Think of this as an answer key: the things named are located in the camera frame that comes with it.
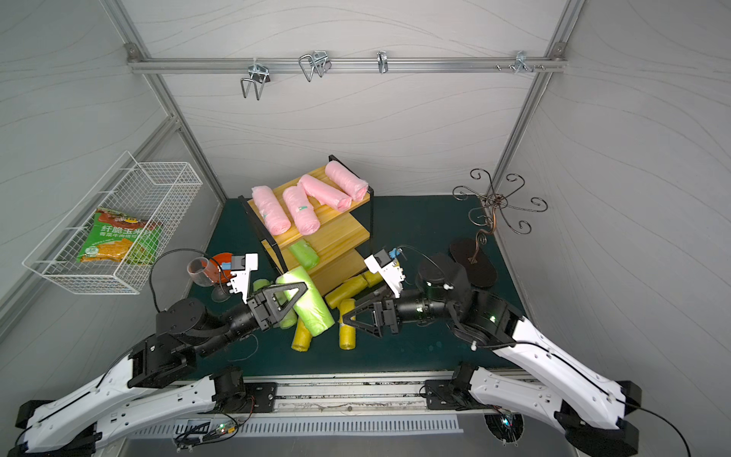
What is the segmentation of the green roll front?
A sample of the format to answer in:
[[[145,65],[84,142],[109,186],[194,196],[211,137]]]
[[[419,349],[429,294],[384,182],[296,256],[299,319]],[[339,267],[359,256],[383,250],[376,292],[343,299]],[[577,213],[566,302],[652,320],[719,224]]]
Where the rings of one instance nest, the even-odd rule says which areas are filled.
[[[303,321],[304,326],[313,337],[319,336],[335,324],[331,311],[310,275],[303,267],[290,270],[275,280],[276,284],[295,282],[304,282],[308,286],[308,292],[295,305],[294,310],[298,315],[298,320]]]

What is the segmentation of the pink roll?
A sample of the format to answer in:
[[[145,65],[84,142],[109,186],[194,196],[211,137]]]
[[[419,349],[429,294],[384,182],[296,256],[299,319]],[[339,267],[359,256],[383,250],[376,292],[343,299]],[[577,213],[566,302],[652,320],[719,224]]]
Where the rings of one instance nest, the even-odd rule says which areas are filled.
[[[251,192],[254,205],[268,232],[272,236],[286,233],[291,228],[291,222],[273,190],[268,186],[257,186]]]
[[[303,175],[299,179],[298,185],[306,195],[315,198],[321,205],[339,211],[339,213],[344,213],[351,208],[352,199],[350,196],[309,174]]]
[[[325,173],[354,202],[363,201],[369,193],[369,183],[338,161],[327,163]]]
[[[283,198],[292,221],[302,236],[312,235],[321,227],[308,195],[301,186],[288,187],[283,192]]]

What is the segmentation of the pink roll front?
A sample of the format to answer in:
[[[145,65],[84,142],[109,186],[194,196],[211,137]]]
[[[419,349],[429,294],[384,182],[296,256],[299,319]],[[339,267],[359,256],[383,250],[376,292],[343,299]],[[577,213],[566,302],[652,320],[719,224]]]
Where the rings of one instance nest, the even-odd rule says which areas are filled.
[[[354,202],[363,201],[369,193],[369,183],[338,161],[327,163],[325,173]]]

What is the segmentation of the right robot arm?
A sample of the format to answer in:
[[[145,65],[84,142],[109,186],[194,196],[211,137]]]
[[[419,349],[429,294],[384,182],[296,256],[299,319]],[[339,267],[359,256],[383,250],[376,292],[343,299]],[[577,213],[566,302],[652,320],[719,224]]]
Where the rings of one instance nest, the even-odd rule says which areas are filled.
[[[532,382],[460,363],[438,392],[458,409],[496,407],[540,420],[563,432],[588,456],[635,456],[640,433],[627,419],[641,407],[642,391],[631,381],[607,379],[545,337],[508,302],[474,288],[466,269],[444,254],[420,264],[414,289],[404,286],[399,251],[379,251],[365,261],[384,285],[356,301],[345,325],[375,337],[405,324],[443,321],[472,350],[489,350],[520,367]]]

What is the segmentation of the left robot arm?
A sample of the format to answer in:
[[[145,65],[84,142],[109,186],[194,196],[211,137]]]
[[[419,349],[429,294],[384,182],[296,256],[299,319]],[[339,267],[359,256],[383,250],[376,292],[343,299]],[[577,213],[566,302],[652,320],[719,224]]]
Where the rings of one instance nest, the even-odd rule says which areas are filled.
[[[197,362],[257,331],[280,324],[308,292],[304,282],[260,289],[216,316],[197,299],[180,300],[156,316],[156,331],[101,376],[51,401],[18,411],[21,432],[11,456],[91,456],[133,432],[194,413],[255,409],[256,396],[239,369],[197,381]]]

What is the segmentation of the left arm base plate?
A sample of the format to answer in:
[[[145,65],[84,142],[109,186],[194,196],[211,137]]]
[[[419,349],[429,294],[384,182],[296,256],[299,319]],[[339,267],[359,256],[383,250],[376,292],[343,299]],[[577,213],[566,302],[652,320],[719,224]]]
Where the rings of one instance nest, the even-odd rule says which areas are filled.
[[[226,401],[226,413],[272,413],[278,384],[274,382],[244,383]]]

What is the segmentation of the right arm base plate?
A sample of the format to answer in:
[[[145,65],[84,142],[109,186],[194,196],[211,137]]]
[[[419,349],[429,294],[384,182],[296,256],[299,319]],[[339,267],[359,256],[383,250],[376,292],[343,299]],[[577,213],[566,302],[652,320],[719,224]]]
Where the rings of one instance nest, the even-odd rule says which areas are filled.
[[[466,396],[455,392],[447,380],[426,380],[419,395],[426,401],[429,411],[469,411],[473,409]]]

